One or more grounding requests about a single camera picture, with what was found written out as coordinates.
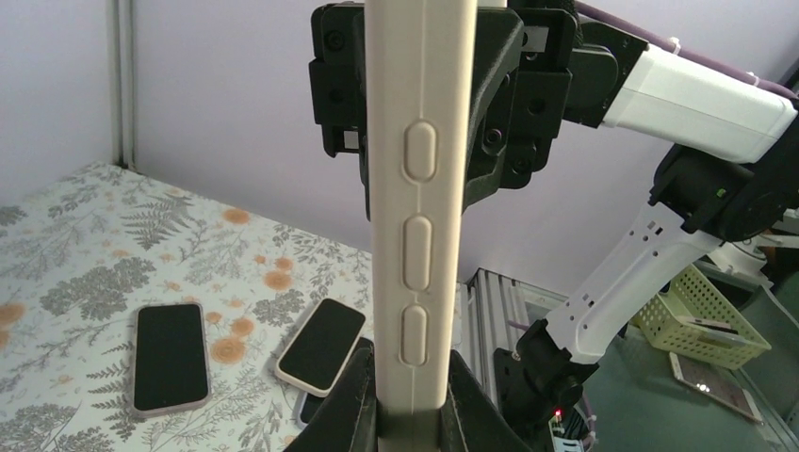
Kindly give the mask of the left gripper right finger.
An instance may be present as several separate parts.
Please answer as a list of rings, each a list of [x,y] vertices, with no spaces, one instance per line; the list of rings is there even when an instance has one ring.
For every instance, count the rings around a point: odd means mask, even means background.
[[[530,451],[502,418],[460,353],[449,354],[446,401],[440,411],[441,451]]]

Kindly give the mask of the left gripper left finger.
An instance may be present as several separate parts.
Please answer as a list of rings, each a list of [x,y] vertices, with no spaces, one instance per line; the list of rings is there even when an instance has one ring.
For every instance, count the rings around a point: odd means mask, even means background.
[[[373,344],[361,338],[338,382],[288,451],[375,451],[377,397]]]

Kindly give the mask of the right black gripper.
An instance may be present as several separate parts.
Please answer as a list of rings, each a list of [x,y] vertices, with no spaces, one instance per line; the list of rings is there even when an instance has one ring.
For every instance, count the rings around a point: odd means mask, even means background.
[[[564,122],[597,127],[647,47],[641,34],[575,3],[477,7],[464,209],[526,186]],[[322,6],[311,26],[323,147],[359,156],[370,218],[365,4]]]

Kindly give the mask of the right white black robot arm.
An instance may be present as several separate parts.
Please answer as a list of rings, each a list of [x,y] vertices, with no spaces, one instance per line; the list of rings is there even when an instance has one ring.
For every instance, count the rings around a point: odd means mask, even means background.
[[[573,403],[612,338],[684,267],[798,203],[798,99],[578,1],[362,1],[311,17],[314,117],[356,136],[372,225],[377,435],[441,448],[461,219],[547,163],[563,122],[672,143],[629,232],[518,341],[481,421],[513,439]]]

